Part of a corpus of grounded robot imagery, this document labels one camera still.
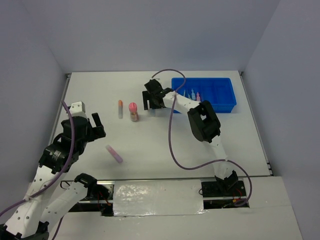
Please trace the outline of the pink lid clip jar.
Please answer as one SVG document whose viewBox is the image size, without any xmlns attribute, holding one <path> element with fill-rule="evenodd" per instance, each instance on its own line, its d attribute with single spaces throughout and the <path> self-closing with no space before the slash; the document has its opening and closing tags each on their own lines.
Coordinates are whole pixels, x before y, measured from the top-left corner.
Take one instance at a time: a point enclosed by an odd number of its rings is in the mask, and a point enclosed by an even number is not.
<svg viewBox="0 0 320 240">
<path fill-rule="evenodd" d="M 137 122 L 139 120 L 137 104 L 134 102 L 131 102 L 128 106 L 128 109 L 130 113 L 130 120 L 133 122 Z"/>
</svg>

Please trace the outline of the light blue eraser stick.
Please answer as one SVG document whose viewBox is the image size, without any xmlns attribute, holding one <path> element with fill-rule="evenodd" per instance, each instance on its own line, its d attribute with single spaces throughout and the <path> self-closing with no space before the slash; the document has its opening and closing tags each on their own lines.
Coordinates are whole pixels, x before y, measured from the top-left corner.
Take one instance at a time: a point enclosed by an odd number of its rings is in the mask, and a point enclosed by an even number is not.
<svg viewBox="0 0 320 240">
<path fill-rule="evenodd" d="M 150 110 L 149 110 L 149 115 L 150 115 L 151 117 L 155 117 L 155 116 L 156 116 L 156 110 L 155 110 L 155 109 L 150 109 Z"/>
</svg>

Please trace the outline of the orange capped marker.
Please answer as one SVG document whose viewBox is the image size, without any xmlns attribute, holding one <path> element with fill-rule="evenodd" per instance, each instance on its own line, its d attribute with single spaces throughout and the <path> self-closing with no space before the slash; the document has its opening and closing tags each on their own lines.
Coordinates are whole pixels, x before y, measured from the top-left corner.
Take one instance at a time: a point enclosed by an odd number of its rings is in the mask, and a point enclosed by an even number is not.
<svg viewBox="0 0 320 240">
<path fill-rule="evenodd" d="M 118 118 L 119 119 L 123 118 L 123 101 L 122 100 L 118 101 Z"/>
</svg>

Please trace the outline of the pink purple highlighter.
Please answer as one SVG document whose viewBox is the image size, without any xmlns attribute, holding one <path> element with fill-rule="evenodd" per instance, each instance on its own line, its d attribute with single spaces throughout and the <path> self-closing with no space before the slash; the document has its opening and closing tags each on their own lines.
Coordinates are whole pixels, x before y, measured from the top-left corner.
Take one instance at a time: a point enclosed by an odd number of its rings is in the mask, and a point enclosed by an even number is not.
<svg viewBox="0 0 320 240">
<path fill-rule="evenodd" d="M 123 162 L 123 158 L 110 145 L 106 145 L 105 148 L 119 164 Z"/>
</svg>

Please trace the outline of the pink correction tape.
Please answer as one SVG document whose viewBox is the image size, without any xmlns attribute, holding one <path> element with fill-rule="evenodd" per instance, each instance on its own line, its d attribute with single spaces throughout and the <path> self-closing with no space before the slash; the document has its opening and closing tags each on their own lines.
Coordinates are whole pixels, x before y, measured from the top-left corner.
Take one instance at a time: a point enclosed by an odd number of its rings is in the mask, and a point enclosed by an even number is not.
<svg viewBox="0 0 320 240">
<path fill-rule="evenodd" d="M 196 101 L 198 101 L 198 102 L 201 101 L 201 97 L 200 97 L 200 93 L 199 92 L 196 93 Z"/>
</svg>

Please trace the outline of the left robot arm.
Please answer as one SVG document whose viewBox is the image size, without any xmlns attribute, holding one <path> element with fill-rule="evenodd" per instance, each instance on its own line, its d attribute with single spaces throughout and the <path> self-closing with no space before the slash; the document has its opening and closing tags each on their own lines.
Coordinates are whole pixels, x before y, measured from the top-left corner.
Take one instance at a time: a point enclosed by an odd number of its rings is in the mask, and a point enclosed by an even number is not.
<svg viewBox="0 0 320 240">
<path fill-rule="evenodd" d="M 79 174 L 52 203 L 50 199 L 87 143 L 106 136 L 98 113 L 92 114 L 95 126 L 85 116 L 73 115 L 61 122 L 63 131 L 47 146 L 39 160 L 33 182 L 21 203 L 13 205 L 14 214 L 0 226 L 2 240 L 47 240 L 55 224 L 83 199 L 107 200 L 110 191 L 96 178 Z"/>
</svg>

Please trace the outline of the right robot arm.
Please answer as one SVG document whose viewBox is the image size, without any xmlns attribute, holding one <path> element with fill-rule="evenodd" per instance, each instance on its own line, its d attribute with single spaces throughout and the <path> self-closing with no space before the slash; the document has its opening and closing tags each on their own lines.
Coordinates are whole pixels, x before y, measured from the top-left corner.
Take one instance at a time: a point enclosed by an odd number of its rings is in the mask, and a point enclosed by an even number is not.
<svg viewBox="0 0 320 240">
<path fill-rule="evenodd" d="M 171 156 L 174 155 L 171 143 L 172 118 L 173 112 L 178 111 L 187 116 L 193 136 L 200 142 L 209 143 L 217 158 L 217 160 L 212 160 L 211 162 L 204 163 L 200 166 L 184 167 L 178 164 L 178 161 L 173 157 L 176 164 L 182 169 L 191 171 L 207 166 L 213 162 L 220 162 L 221 164 L 214 170 L 214 177 L 217 181 L 217 190 L 223 196 L 230 195 L 235 190 L 235 184 L 238 181 L 238 177 L 234 170 L 232 170 L 231 173 L 227 173 L 227 167 L 222 164 L 223 161 L 227 161 L 227 155 L 220 138 L 221 123 L 211 103 L 207 100 L 191 100 L 178 94 L 169 87 L 163 88 L 156 79 L 150 79 L 144 86 L 146 88 L 146 90 L 142 92 L 144 110 L 171 109 L 168 130 Z"/>
</svg>

